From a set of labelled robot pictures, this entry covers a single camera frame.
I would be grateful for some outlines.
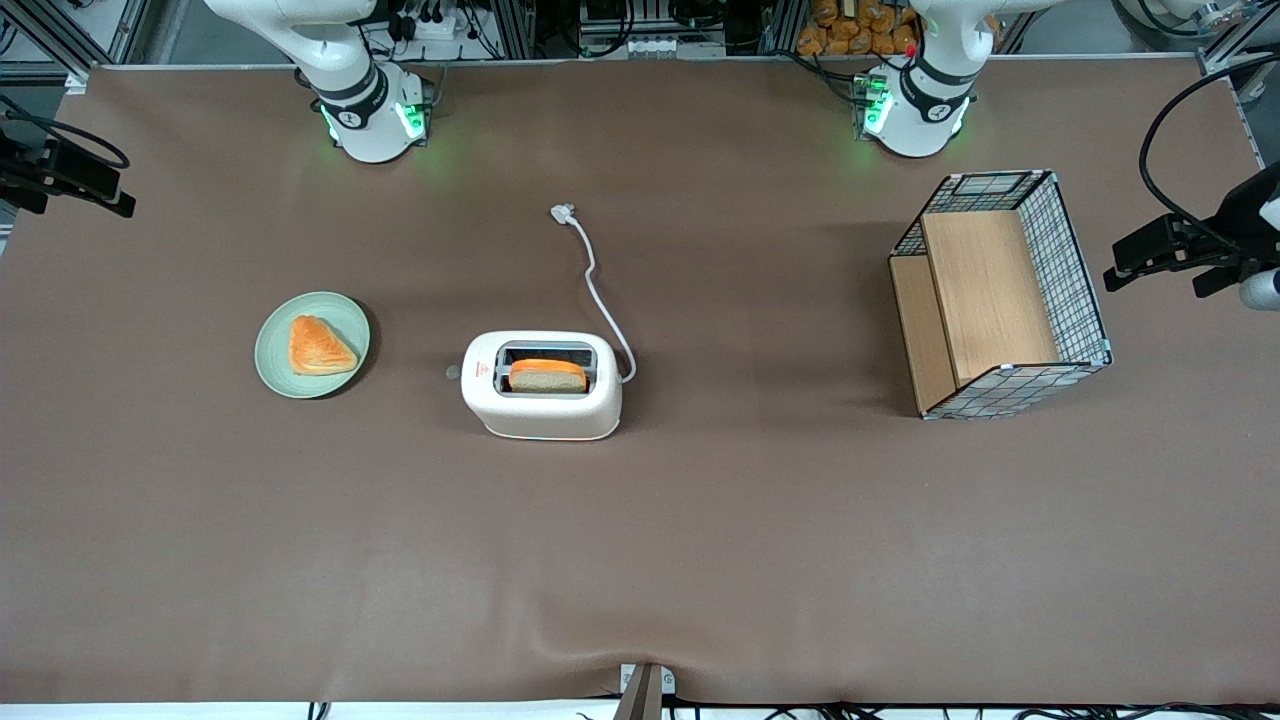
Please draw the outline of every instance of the croissant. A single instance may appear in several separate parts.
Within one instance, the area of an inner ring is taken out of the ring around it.
[[[289,325],[289,365],[298,375],[335,375],[356,369],[356,354],[324,320],[298,315]]]

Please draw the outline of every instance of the robotic arm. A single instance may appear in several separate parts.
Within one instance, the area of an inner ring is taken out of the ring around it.
[[[1151,220],[1116,242],[1115,268],[1103,274],[1107,292],[1162,272],[1208,268],[1192,279],[1197,297],[1240,283],[1240,301],[1254,310],[1280,310],[1280,163],[1226,193],[1203,229],[1180,214]]]
[[[329,135],[362,163],[385,163],[426,140],[430,102],[422,78],[375,63],[360,31],[376,0],[205,0],[293,60],[320,96]]]
[[[924,23],[918,53],[870,72],[863,132],[908,158],[942,150],[960,132],[969,88],[991,56],[986,17],[1028,13],[1064,0],[911,0]]]

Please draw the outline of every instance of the wooden board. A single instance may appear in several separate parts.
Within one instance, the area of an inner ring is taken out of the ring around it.
[[[1018,213],[931,213],[922,224],[956,386],[996,365],[1059,361]]]
[[[923,415],[956,391],[933,273],[924,255],[890,258],[888,269],[893,275],[893,295],[897,296],[897,315],[906,341],[915,406]]]

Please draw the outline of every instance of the toaster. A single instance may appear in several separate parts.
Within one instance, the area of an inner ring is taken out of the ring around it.
[[[518,360],[562,360],[582,368],[586,392],[513,392]],[[594,334],[559,331],[497,331],[467,346],[462,400],[495,436],[515,439],[588,441],[608,437],[622,416],[622,378],[609,343]]]

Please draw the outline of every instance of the plate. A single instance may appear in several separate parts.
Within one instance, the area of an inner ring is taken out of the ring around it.
[[[356,354],[356,369],[335,375],[298,375],[289,365],[289,327],[298,315],[315,315]],[[275,309],[257,332],[253,364],[266,387],[284,397],[320,397],[356,377],[369,354],[369,318],[360,305],[337,292],[308,292]]]

